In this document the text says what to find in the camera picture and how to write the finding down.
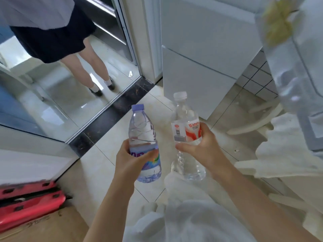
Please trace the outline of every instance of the red and white bottle label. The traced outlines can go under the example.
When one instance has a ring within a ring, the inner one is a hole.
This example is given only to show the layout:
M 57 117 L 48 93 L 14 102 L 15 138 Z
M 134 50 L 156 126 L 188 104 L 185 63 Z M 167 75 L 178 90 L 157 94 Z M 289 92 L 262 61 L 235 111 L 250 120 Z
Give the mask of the red and white bottle label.
M 192 142 L 201 137 L 199 119 L 187 123 L 172 123 L 172 130 L 176 142 Z

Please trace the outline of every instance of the cardboard box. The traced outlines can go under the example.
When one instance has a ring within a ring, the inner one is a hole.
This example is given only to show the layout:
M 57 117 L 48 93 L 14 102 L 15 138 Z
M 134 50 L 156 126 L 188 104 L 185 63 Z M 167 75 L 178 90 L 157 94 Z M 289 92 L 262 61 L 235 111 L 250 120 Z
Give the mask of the cardboard box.
M 0 234 L 0 242 L 82 242 L 87 231 L 75 207 L 66 207 Z

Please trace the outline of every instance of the plastic water bottle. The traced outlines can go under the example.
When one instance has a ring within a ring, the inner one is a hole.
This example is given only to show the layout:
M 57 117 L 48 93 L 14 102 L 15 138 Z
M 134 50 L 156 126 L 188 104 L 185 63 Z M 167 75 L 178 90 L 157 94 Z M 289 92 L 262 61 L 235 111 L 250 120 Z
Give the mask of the plastic water bottle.
M 201 140 L 199 116 L 186 104 L 187 93 L 174 93 L 175 111 L 172 115 L 172 131 L 175 143 L 186 142 L 198 145 Z M 188 180 L 202 180 L 206 176 L 205 167 L 188 153 L 177 151 L 177 171 Z
M 139 157 L 153 149 L 158 149 L 154 125 L 144 112 L 144 105 L 132 105 L 132 117 L 129 124 L 129 144 L 132 156 Z M 159 155 L 148 161 L 142 168 L 138 181 L 150 183 L 161 176 Z

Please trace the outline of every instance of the bottle cap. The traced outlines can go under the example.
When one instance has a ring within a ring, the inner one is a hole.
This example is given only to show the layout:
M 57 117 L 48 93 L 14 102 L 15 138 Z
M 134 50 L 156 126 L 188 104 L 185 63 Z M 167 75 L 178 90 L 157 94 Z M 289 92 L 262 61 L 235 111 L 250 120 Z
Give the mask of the bottle cap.
M 186 99 L 187 98 L 187 93 L 186 92 L 178 92 L 174 93 L 174 99 Z
M 132 105 L 131 109 L 132 111 L 137 111 L 137 110 L 144 110 L 145 107 L 143 106 L 143 104 L 138 104 L 138 105 Z

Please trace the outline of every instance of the person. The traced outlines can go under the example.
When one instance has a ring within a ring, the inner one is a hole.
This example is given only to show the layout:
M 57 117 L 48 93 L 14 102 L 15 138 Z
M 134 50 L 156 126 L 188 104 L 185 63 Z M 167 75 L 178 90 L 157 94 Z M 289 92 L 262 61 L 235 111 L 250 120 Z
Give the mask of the person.
M 301 225 L 291 221 L 278 206 L 230 163 L 222 153 L 215 135 L 206 124 L 201 123 L 201 129 L 203 139 L 199 145 L 179 143 L 176 148 L 191 154 L 211 172 L 213 179 L 227 191 L 233 203 L 239 209 L 243 219 L 250 226 L 256 241 L 319 242 Z M 121 242 L 123 240 L 127 207 L 134 192 L 134 182 L 140 174 L 142 166 L 157 155 L 158 150 L 153 150 L 135 158 L 129 154 L 129 141 L 123 142 L 117 154 L 115 174 L 111 186 L 85 236 L 84 242 Z M 241 240 L 229 238 L 224 240 L 246 241 L 242 237 Z
M 88 39 L 96 26 L 73 0 L 0 0 L 1 20 L 10 26 L 30 56 L 46 64 L 61 61 L 96 96 L 103 93 L 83 68 L 77 53 L 110 90 L 115 89 L 107 67 Z

